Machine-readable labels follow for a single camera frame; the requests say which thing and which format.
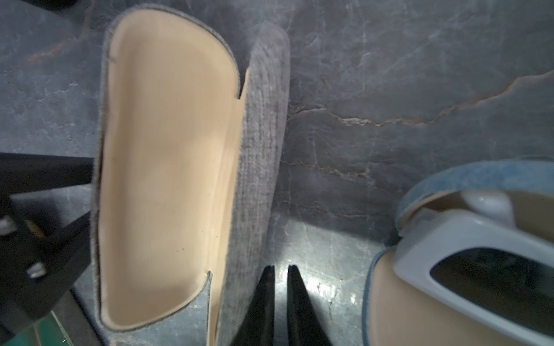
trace screw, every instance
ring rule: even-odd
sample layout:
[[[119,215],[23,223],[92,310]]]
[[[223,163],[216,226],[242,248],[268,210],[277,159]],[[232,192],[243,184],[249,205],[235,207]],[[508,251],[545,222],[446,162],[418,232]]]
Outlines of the screw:
[[[46,268],[42,262],[36,262],[27,269],[27,275],[32,279],[43,277],[46,275]]]
[[[17,231],[17,226],[13,222],[12,218],[8,215],[5,215],[0,219],[0,236],[8,235]]]

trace marble countertop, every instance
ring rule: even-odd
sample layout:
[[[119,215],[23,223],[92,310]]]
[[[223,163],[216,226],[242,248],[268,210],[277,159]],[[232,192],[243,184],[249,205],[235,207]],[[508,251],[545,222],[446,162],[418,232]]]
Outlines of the marble countertop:
[[[104,29],[131,0],[79,0],[48,12],[0,8],[0,151],[94,155]],[[554,158],[550,0],[160,0],[213,27],[244,77],[264,20],[291,44],[288,122],[264,261],[276,269],[275,344],[286,345],[286,269],[300,268],[335,345],[361,344],[371,259],[396,239],[401,196],[459,164]],[[17,196],[66,224],[90,187]],[[91,271],[74,293],[91,316]],[[203,345],[207,293],[189,325],[104,343]]]

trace gray marble surface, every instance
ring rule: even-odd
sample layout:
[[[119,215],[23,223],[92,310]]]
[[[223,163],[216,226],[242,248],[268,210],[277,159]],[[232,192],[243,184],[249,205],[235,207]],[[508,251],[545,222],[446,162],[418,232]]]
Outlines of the gray marble surface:
[[[94,155],[103,30],[138,2],[80,0],[58,13],[3,2],[0,151]],[[288,264],[299,265],[331,341],[359,345],[366,271],[394,239],[411,186],[483,159],[554,158],[550,0],[159,2],[218,31],[242,74],[263,20],[289,33],[289,119],[264,259],[278,278],[277,345]],[[90,188],[17,198],[65,224],[88,209]],[[90,315],[90,270],[75,293]],[[202,345],[206,299],[172,335],[97,331],[113,345]]]

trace beige case lining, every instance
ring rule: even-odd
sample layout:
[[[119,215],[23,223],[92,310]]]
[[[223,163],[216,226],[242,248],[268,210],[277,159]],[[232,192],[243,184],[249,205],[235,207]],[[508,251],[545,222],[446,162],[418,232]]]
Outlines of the beige case lining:
[[[186,18],[141,9],[115,28],[98,222],[109,328],[179,310],[211,272],[215,340],[245,106],[238,85],[222,42]]]
[[[551,210],[554,198],[507,191],[518,228],[554,243]],[[410,209],[404,225],[421,208],[436,211],[469,209],[459,192],[431,195]],[[509,346],[524,345],[453,310],[401,280],[393,270],[394,252],[377,262],[370,297],[370,339],[373,346]]]

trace green object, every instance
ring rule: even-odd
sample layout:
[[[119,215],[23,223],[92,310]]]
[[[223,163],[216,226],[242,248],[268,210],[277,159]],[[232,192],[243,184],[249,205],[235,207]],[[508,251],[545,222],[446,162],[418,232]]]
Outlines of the green object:
[[[3,346],[73,346],[73,343],[56,315],[50,312]]]

